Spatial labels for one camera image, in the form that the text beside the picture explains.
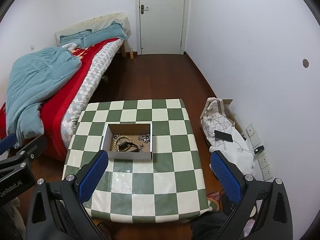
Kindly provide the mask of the black smart watch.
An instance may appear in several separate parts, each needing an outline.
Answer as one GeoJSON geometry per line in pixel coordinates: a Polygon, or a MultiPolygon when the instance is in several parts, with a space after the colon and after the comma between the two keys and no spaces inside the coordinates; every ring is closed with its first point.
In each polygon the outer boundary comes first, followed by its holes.
{"type": "Polygon", "coordinates": [[[118,152],[139,152],[139,147],[132,143],[132,142],[121,142],[118,146],[117,146],[117,151],[118,152]]]}

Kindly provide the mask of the red bed sheet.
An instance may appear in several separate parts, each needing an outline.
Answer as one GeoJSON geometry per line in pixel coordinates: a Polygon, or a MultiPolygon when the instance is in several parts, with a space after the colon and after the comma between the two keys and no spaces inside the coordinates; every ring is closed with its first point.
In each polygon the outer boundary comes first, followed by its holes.
{"type": "MultiPolygon", "coordinates": [[[[106,42],[115,41],[118,38],[111,38],[95,44],[101,48],[106,42]]],[[[93,49],[88,56],[83,56],[86,52],[85,49],[77,48],[74,43],[63,46],[62,48],[68,49],[72,55],[77,56],[81,60],[80,69],[74,76],[53,96],[45,100],[40,107],[40,118],[44,124],[44,137],[47,141],[47,148],[44,154],[63,161],[67,155],[67,147],[64,146],[61,138],[61,121],[67,108],[70,106],[71,101],[76,95],[76,91],[80,88],[80,83],[84,80],[85,74],[89,69],[89,56],[96,50],[93,49]]],[[[1,138],[4,139],[8,134],[6,133],[6,112],[5,104],[1,107],[1,138]]]]}

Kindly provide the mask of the black charger plug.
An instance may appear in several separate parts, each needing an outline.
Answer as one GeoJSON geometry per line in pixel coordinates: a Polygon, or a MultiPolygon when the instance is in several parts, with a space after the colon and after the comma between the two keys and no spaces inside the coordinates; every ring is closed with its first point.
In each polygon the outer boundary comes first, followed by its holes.
{"type": "Polygon", "coordinates": [[[254,149],[254,153],[255,154],[259,154],[259,153],[263,152],[264,149],[265,149],[264,146],[260,145],[260,146],[258,146],[257,148],[254,149]]]}

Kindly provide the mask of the blue duvet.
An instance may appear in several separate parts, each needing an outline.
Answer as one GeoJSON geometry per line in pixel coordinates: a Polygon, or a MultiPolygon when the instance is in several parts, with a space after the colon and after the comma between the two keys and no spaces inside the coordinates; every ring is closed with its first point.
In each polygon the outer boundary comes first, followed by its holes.
{"type": "Polygon", "coordinates": [[[14,148],[44,134],[41,104],[56,94],[80,67],[81,60],[62,47],[47,47],[14,62],[5,102],[6,133],[16,135],[14,148]]]}

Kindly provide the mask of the white paper sheet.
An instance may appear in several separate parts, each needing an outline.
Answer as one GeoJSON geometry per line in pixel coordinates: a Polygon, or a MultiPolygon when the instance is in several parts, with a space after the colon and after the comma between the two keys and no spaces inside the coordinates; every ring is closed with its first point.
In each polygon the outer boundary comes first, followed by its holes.
{"type": "Polygon", "coordinates": [[[220,151],[229,162],[237,166],[243,175],[253,175],[253,150],[249,149],[241,134],[233,126],[229,126],[224,132],[232,135],[233,142],[215,141],[209,151],[211,153],[220,151]]]}

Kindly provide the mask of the checkered mattress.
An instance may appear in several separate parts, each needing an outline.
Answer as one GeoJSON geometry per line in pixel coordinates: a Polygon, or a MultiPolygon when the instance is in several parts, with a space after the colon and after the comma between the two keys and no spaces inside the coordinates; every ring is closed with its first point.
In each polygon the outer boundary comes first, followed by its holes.
{"type": "Polygon", "coordinates": [[[86,109],[104,72],[106,72],[115,54],[123,44],[124,40],[117,39],[115,41],[106,42],[101,48],[98,48],[95,45],[85,50],[86,53],[83,56],[88,56],[93,49],[96,51],[89,56],[88,72],[85,74],[84,80],[80,83],[80,88],[76,91],[76,95],[71,101],[71,104],[67,108],[61,121],[61,138],[65,147],[68,147],[71,142],[81,112],[86,109]]]}

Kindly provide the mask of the white cardboard box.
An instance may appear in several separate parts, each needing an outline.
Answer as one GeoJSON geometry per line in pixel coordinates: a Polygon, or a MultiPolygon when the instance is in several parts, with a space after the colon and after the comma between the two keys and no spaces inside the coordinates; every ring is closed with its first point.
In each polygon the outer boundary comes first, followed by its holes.
{"type": "Polygon", "coordinates": [[[110,159],[152,160],[152,124],[106,124],[100,149],[110,159]]]}

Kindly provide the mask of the black smartphone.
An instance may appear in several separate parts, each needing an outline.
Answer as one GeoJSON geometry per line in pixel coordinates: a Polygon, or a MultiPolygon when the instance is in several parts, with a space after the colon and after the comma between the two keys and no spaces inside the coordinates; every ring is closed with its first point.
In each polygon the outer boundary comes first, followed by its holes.
{"type": "Polygon", "coordinates": [[[218,130],[214,131],[214,137],[215,140],[222,140],[222,141],[227,141],[227,142],[233,142],[233,137],[229,133],[221,132],[218,130]]]}

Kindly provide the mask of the beige patterned tote bag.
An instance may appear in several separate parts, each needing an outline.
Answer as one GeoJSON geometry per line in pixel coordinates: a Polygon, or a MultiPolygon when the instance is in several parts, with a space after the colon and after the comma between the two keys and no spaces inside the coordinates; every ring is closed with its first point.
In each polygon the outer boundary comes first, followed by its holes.
{"type": "Polygon", "coordinates": [[[223,142],[215,139],[214,131],[227,132],[229,127],[235,127],[235,118],[229,107],[232,99],[208,98],[200,115],[200,125],[209,146],[220,146],[223,142]]]}

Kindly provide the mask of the cream headboard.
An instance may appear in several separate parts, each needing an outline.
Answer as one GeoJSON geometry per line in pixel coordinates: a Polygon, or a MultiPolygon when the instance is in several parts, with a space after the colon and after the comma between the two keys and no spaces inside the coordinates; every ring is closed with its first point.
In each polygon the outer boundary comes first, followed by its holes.
{"type": "Polygon", "coordinates": [[[131,36],[131,27],[128,16],[123,12],[116,12],[113,14],[103,15],[94,17],[89,20],[85,20],[79,22],[77,24],[71,25],[66,29],[57,31],[55,33],[56,43],[59,46],[61,44],[60,37],[61,36],[69,36],[82,31],[91,30],[93,33],[106,29],[113,22],[120,23],[122,28],[124,29],[125,34],[130,37],[131,36]]]}

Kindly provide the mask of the orange bottle on floor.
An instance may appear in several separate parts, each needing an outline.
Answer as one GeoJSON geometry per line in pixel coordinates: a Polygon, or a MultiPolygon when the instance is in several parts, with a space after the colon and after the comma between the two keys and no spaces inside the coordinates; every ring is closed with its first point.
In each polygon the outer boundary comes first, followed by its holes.
{"type": "Polygon", "coordinates": [[[134,59],[135,55],[134,55],[134,51],[133,48],[130,48],[130,59],[134,59]]]}

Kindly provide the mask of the blue pillow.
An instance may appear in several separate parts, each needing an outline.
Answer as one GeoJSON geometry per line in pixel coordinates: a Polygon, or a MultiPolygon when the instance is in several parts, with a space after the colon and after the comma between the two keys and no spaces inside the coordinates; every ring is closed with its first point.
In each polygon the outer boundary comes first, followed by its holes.
{"type": "Polygon", "coordinates": [[[96,32],[93,32],[92,29],[87,29],[72,35],[60,35],[60,46],[63,47],[69,43],[74,43],[77,47],[85,49],[111,38],[120,38],[124,41],[128,40],[128,36],[119,21],[113,21],[107,28],[96,32]]]}

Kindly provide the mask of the white door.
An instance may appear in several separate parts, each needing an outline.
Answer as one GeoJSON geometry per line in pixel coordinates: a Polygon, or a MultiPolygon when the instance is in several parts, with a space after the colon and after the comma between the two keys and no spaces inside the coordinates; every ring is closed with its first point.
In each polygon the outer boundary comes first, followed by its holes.
{"type": "Polygon", "coordinates": [[[139,55],[182,55],[189,0],[135,0],[139,55]]]}

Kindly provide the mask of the white wall socket strip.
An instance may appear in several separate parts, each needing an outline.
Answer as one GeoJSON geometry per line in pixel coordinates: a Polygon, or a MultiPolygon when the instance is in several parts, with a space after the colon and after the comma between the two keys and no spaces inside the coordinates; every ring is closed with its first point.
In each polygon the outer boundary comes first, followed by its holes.
{"type": "Polygon", "coordinates": [[[248,135],[248,140],[254,153],[254,163],[258,165],[260,169],[258,174],[264,181],[270,181],[273,178],[272,168],[259,134],[252,123],[246,127],[246,134],[248,135]]]}

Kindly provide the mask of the wooden bed frame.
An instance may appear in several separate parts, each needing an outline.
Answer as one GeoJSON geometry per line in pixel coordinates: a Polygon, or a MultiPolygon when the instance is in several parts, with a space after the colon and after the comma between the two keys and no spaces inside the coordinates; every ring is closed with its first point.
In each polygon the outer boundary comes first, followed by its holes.
{"type": "Polygon", "coordinates": [[[126,57],[126,49],[125,49],[125,42],[121,45],[121,55],[122,57],[126,57]]]}

